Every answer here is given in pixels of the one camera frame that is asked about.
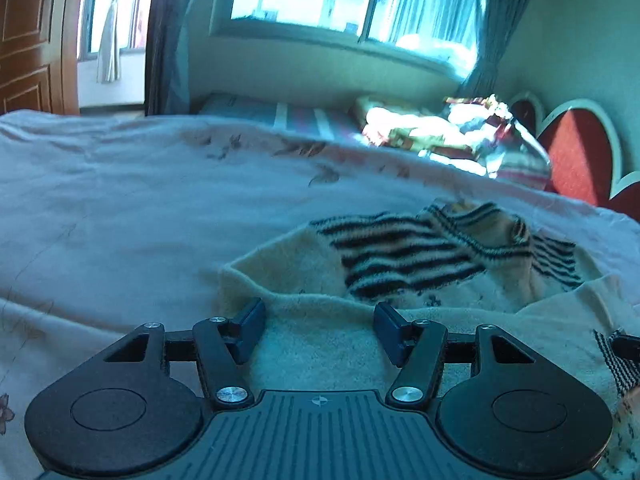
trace wall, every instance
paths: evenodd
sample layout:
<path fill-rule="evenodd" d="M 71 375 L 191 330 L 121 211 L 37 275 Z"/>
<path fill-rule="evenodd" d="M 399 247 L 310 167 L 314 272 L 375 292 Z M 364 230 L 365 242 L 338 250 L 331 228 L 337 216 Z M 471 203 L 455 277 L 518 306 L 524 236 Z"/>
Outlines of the wall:
<path fill-rule="evenodd" d="M 145 53 L 120 56 L 122 76 L 113 83 L 96 81 L 98 61 L 78 63 L 78 104 L 80 108 L 143 104 L 145 102 Z"/>
<path fill-rule="evenodd" d="M 531 0 L 500 65 L 497 91 L 535 92 L 549 112 L 589 98 L 620 134 L 625 172 L 640 170 L 640 0 Z"/>
<path fill-rule="evenodd" d="M 458 83 L 424 68 L 330 46 L 209 35 L 213 0 L 194 0 L 189 17 L 190 91 L 199 104 L 214 91 L 316 107 L 347 108 L 382 93 L 434 110 Z"/>

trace curtain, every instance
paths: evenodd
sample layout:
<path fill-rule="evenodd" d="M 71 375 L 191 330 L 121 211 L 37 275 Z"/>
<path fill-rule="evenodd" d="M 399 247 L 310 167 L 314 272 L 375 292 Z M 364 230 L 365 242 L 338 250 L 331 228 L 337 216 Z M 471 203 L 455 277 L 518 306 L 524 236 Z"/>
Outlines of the curtain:
<path fill-rule="evenodd" d="M 484 97 L 495 91 L 498 64 L 507 50 L 527 3 L 529 0 L 478 0 L 478 61 L 460 87 L 460 96 Z"/>
<path fill-rule="evenodd" d="M 418 34 L 427 40 L 475 43 L 477 0 L 394 0 L 389 41 Z"/>
<path fill-rule="evenodd" d="M 193 0 L 151 0 L 146 39 L 146 115 L 188 114 L 189 35 Z"/>
<path fill-rule="evenodd" d="M 117 21 L 118 0 L 111 0 L 98 50 L 98 83 L 111 83 L 120 79 Z"/>

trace window sill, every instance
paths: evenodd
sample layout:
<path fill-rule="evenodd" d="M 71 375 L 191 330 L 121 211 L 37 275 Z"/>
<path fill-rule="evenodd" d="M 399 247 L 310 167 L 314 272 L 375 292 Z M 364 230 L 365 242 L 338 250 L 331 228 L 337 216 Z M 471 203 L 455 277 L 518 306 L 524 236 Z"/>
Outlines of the window sill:
<path fill-rule="evenodd" d="M 305 25 L 294 25 L 292 23 L 264 22 L 262 20 L 245 18 L 229 20 L 217 28 L 212 28 L 210 35 L 228 38 L 297 41 L 331 48 L 348 49 L 367 54 L 368 56 L 391 59 L 403 64 L 417 66 L 430 72 L 442 74 L 458 83 L 463 82 L 465 79 L 456 66 L 450 62 L 430 59 L 392 44 L 381 43 L 376 40 L 359 42 L 358 37 L 354 34 L 347 34 L 327 28 L 307 27 Z"/>
<path fill-rule="evenodd" d="M 146 48 L 121 48 L 120 55 L 121 56 L 131 56 L 132 54 L 142 54 L 146 52 Z M 82 61 L 91 61 L 94 59 L 98 59 L 97 52 L 90 52 L 87 54 L 81 54 L 78 58 L 78 63 Z"/>

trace white curtain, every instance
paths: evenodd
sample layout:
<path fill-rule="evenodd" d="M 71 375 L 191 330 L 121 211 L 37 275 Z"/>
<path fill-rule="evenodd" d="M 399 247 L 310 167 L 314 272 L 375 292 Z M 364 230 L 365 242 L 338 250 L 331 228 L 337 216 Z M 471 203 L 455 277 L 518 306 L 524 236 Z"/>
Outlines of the white curtain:
<path fill-rule="evenodd" d="M 389 40 L 417 34 L 472 48 L 476 42 L 477 0 L 394 0 Z"/>
<path fill-rule="evenodd" d="M 98 83 L 111 83 L 120 79 L 117 21 L 118 0 L 111 0 L 98 50 Z"/>

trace window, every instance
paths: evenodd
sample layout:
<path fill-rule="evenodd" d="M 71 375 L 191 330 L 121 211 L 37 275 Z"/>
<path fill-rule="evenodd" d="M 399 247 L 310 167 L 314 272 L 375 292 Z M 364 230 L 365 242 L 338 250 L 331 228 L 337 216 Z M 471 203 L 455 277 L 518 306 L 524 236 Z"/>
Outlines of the window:
<path fill-rule="evenodd" d="M 228 0 L 221 31 L 270 30 L 405 59 L 410 54 L 464 77 L 476 62 L 476 1 Z"/>
<path fill-rule="evenodd" d="M 144 49 L 151 0 L 118 0 L 118 46 L 121 49 Z M 81 0 L 78 57 L 94 57 L 100 49 L 104 20 L 111 0 Z"/>

